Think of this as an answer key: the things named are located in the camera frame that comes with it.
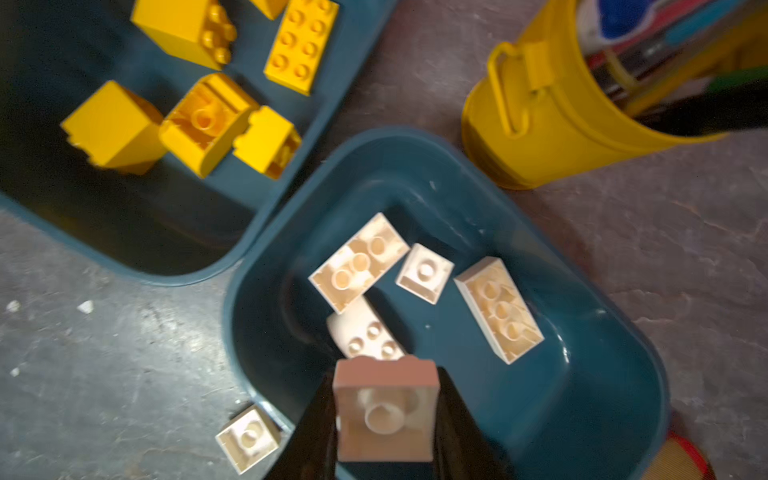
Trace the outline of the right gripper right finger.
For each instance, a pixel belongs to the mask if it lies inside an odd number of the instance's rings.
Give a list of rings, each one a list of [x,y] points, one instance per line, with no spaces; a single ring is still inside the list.
[[[477,426],[450,375],[437,368],[433,471],[435,479],[510,479]]]

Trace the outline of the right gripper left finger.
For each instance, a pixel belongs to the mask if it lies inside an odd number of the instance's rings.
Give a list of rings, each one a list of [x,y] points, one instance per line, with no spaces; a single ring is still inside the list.
[[[334,480],[338,430],[333,373],[328,372],[265,480]]]

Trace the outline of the small white lego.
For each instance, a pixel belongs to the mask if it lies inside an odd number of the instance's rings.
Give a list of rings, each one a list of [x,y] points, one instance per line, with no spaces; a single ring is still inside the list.
[[[215,440],[239,475],[277,451],[282,442],[277,425],[257,405],[233,418]]]
[[[396,278],[396,285],[436,305],[450,279],[454,264],[422,244],[415,243]]]
[[[434,459],[437,365],[408,355],[337,362],[333,394],[337,458],[354,463],[430,463]]]

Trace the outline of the white curved lego top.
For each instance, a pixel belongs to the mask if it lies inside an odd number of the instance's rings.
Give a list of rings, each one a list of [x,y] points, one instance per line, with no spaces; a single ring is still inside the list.
[[[342,313],[330,315],[326,324],[331,338],[347,359],[367,356],[394,361],[407,354],[363,296],[352,302]]]

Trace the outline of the white long lego bottom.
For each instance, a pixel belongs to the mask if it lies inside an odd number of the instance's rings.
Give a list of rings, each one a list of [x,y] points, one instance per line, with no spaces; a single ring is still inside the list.
[[[501,258],[485,257],[454,278],[496,356],[511,365],[544,340]]]

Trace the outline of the white long lego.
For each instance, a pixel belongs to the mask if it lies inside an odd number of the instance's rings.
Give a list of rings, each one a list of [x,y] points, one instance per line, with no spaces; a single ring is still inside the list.
[[[320,265],[308,280],[332,307],[344,313],[410,250],[383,213],[374,215]]]
[[[544,340],[501,258],[485,257],[454,278],[496,356],[511,365]]]

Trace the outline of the long yellow lego top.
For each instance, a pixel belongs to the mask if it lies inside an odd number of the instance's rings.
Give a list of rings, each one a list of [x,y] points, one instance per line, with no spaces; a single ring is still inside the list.
[[[339,10],[329,0],[289,1],[265,64],[267,79],[310,96]]]

